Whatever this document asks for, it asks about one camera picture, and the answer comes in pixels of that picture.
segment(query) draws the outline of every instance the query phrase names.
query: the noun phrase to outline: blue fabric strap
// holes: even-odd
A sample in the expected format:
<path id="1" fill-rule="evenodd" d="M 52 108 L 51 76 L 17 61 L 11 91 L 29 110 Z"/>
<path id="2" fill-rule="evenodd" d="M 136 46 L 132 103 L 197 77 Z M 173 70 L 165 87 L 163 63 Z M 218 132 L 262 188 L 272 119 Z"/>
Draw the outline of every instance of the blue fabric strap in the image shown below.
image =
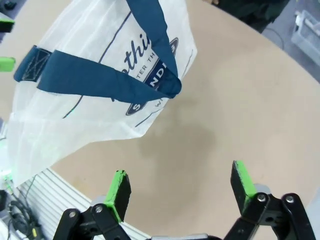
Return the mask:
<path id="1" fill-rule="evenodd" d="M 37 82 L 45 68 L 51 52 L 33 46 L 17 68 L 13 78 L 17 81 Z"/>
<path id="2" fill-rule="evenodd" d="M 151 41 L 151 48 L 166 66 L 161 81 L 150 85 L 124 72 L 58 50 L 50 53 L 33 47 L 14 75 L 16 81 L 36 82 L 38 89 L 58 94 L 105 97 L 120 102 L 146 104 L 174 98 L 181 91 L 177 63 L 167 35 L 167 24 L 157 0 L 127 0 L 138 24 Z"/>

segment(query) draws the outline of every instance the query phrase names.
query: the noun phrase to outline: metal screw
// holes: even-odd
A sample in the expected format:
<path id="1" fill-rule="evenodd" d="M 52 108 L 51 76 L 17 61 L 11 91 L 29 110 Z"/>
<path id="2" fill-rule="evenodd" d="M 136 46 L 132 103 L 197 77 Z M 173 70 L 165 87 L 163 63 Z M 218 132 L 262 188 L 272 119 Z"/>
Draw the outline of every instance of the metal screw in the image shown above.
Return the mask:
<path id="1" fill-rule="evenodd" d="M 74 211 L 70 212 L 69 217 L 73 218 L 76 215 L 76 213 Z"/>
<path id="2" fill-rule="evenodd" d="M 98 213 L 101 213 L 102 212 L 102 206 L 97 206 L 95 208 L 95 212 L 98 214 Z"/>
<path id="3" fill-rule="evenodd" d="M 259 202 L 264 202 L 264 201 L 266 201 L 266 196 L 263 195 L 263 194 L 259 194 L 259 195 L 258 195 L 258 201 L 259 201 Z"/>
<path id="4" fill-rule="evenodd" d="M 285 197 L 285 200 L 288 202 L 288 203 L 290 203 L 290 204 L 292 204 L 295 200 L 294 200 L 294 197 L 293 196 L 286 196 Z"/>

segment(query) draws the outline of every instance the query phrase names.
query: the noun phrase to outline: clear plastic container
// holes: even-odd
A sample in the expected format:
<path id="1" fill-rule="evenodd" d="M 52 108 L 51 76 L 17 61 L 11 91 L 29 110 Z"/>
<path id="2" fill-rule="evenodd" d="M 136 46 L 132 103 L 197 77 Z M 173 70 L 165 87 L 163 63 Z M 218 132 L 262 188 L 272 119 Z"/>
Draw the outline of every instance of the clear plastic container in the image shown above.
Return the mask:
<path id="1" fill-rule="evenodd" d="M 320 22 L 306 10 L 297 16 L 291 41 L 320 66 Z"/>

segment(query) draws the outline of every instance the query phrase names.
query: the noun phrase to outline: dark cloth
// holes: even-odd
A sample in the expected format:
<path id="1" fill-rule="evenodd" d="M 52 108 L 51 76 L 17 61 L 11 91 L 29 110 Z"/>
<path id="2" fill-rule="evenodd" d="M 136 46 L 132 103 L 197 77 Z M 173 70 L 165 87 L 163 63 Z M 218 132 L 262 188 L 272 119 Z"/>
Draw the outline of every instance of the dark cloth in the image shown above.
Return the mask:
<path id="1" fill-rule="evenodd" d="M 220 0 L 217 5 L 253 29 L 262 33 L 281 14 L 289 0 Z"/>

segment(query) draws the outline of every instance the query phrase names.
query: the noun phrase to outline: white slatted panel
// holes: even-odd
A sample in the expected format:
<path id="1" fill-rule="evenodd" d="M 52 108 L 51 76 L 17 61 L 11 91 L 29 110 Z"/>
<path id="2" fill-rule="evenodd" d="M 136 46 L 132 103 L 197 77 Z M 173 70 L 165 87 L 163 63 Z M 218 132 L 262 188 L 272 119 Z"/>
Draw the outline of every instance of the white slatted panel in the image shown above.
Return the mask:
<path id="1" fill-rule="evenodd" d="M 26 194 L 32 180 L 20 186 Z M 53 239 L 62 213 L 66 209 L 76 208 L 84 212 L 90 206 L 91 200 L 64 181 L 53 170 L 47 169 L 39 173 L 27 196 L 28 203 L 42 225 L 47 239 Z M 127 223 L 121 223 L 123 229 L 133 240 L 145 240 L 150 236 L 135 229 Z"/>

